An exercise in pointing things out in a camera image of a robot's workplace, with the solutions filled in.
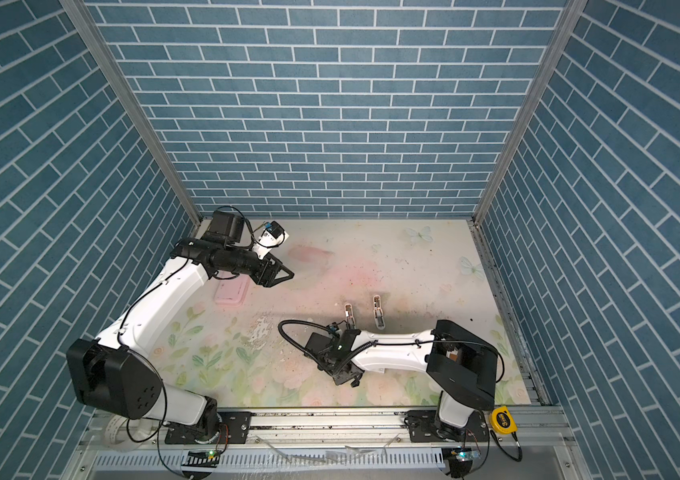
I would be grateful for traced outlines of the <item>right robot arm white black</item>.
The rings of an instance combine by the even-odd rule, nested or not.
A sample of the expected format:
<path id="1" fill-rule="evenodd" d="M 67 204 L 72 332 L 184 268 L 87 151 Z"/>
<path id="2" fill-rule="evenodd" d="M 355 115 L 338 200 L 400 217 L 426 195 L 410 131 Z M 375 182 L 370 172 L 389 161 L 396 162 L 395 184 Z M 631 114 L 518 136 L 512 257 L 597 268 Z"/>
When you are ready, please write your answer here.
<path id="1" fill-rule="evenodd" d="M 300 350 L 337 385 L 356 386 L 367 372 L 424 373 L 441 389 L 436 424 L 463 430 L 470 416 L 495 407 L 504 361 L 496 347 L 451 320 L 431 330 L 380 334 L 328 327 L 312 333 Z"/>

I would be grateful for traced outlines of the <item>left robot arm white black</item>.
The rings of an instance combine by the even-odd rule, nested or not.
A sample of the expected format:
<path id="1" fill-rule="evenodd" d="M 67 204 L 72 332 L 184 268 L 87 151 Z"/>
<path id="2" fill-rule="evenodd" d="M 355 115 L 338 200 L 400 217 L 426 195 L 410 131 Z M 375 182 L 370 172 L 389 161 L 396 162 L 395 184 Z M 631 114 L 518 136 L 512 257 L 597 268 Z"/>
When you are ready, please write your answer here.
<path id="1" fill-rule="evenodd" d="M 210 280 L 244 275 L 270 288 L 292 279 L 293 271 L 272 253 L 288 237 L 276 221 L 255 230 L 237 208 L 216 210 L 201 236 L 176 243 L 158 277 L 113 325 L 69 347 L 66 358 L 78 401 L 129 420 L 185 426 L 203 439 L 215 436 L 216 401 L 166 385 L 148 356 L 185 302 Z"/>

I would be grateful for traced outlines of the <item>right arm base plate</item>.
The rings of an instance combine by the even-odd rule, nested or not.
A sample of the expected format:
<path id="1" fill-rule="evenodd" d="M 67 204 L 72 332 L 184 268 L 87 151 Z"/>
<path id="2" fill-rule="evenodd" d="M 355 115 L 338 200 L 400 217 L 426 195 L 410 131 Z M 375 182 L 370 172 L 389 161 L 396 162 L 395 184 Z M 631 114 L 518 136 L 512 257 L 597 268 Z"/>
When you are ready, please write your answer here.
<path id="1" fill-rule="evenodd" d="M 483 442 L 488 440 L 487 425 L 480 411 L 473 411 L 464 428 L 453 427 L 437 418 L 435 409 L 410 410 L 404 417 L 412 443 Z"/>

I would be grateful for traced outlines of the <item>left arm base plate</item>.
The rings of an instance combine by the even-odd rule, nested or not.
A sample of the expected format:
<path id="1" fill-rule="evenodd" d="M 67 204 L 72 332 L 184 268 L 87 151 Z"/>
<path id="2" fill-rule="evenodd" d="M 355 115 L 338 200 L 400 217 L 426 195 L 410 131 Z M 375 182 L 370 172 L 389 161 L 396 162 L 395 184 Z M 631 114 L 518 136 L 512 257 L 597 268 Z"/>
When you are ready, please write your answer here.
<path id="1" fill-rule="evenodd" d="M 166 433 L 165 443 L 168 445 L 215 445 L 245 444 L 249 435 L 253 413 L 250 411 L 234 410 L 219 411 L 217 420 L 217 435 L 205 440 L 195 427 L 171 423 Z"/>

